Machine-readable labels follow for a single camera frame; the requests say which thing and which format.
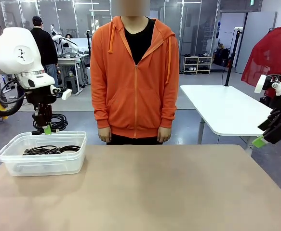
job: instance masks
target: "hoodie drawstring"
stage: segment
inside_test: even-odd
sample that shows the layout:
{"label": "hoodie drawstring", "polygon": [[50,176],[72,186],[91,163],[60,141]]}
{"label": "hoodie drawstring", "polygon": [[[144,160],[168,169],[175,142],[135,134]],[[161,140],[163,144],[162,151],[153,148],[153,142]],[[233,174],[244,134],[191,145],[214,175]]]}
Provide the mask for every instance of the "hoodie drawstring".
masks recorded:
{"label": "hoodie drawstring", "polygon": [[168,73],[167,73],[167,79],[166,79],[166,84],[169,81],[169,76],[170,76],[170,64],[171,64],[171,36],[168,38]]}
{"label": "hoodie drawstring", "polygon": [[116,26],[113,25],[113,28],[112,28],[112,31],[111,31],[111,37],[110,37],[110,43],[109,43],[109,51],[108,51],[108,53],[113,53],[113,51],[112,51],[112,44],[113,44],[113,37],[115,36],[115,29],[116,29]]}

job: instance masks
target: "black shirt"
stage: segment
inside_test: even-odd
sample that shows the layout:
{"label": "black shirt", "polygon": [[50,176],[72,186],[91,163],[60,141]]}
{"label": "black shirt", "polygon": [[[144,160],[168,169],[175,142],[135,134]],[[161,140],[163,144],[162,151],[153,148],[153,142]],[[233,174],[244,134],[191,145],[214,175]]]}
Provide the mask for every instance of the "black shirt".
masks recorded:
{"label": "black shirt", "polygon": [[125,37],[131,49],[132,56],[136,65],[140,62],[142,57],[151,46],[154,24],[155,20],[149,18],[146,28],[136,34],[131,34],[124,28]]}
{"label": "black shirt", "polygon": [[37,27],[33,28],[31,30],[31,33],[40,51],[42,65],[57,64],[57,51],[55,49],[54,42],[50,34]]}

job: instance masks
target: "desk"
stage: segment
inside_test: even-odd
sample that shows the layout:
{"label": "desk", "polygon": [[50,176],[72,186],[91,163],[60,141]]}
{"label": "desk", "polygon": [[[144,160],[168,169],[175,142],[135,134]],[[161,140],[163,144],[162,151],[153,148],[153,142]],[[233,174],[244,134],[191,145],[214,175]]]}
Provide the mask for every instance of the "desk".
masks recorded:
{"label": "desk", "polygon": [[75,66],[76,82],[77,82],[77,88],[78,88],[78,92],[75,95],[79,95],[83,90],[80,88],[79,75],[78,75],[77,65],[76,65],[78,62],[80,62],[80,59],[83,57],[86,57],[86,55],[81,55],[80,57],[74,57],[74,58],[58,58],[58,65]]}
{"label": "desk", "polygon": [[79,174],[10,177],[0,231],[281,231],[281,189],[235,145],[88,146]]}
{"label": "desk", "polygon": [[263,134],[258,126],[272,109],[232,86],[185,85],[181,89],[201,115],[198,144],[206,123],[216,135],[246,137],[246,151],[252,154],[253,140]]}

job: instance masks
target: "robot logo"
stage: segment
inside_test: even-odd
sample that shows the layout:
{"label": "robot logo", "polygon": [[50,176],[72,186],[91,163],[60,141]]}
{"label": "robot logo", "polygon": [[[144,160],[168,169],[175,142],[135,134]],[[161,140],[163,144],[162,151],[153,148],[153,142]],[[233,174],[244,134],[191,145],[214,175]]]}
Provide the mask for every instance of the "robot logo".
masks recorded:
{"label": "robot logo", "polygon": [[22,58],[23,60],[25,60],[25,58],[23,57],[23,54],[25,54],[23,50],[22,49],[18,49],[18,50],[20,51],[20,56],[18,58]]}

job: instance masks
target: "brown table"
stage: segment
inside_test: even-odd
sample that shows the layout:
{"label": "brown table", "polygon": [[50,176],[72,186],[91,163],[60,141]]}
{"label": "brown table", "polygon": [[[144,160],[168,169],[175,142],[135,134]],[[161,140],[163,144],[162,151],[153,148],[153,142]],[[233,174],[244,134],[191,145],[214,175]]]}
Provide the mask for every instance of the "brown table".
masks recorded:
{"label": "brown table", "polygon": [[0,231],[281,231],[281,190],[239,146],[86,152],[76,175],[0,166]]}

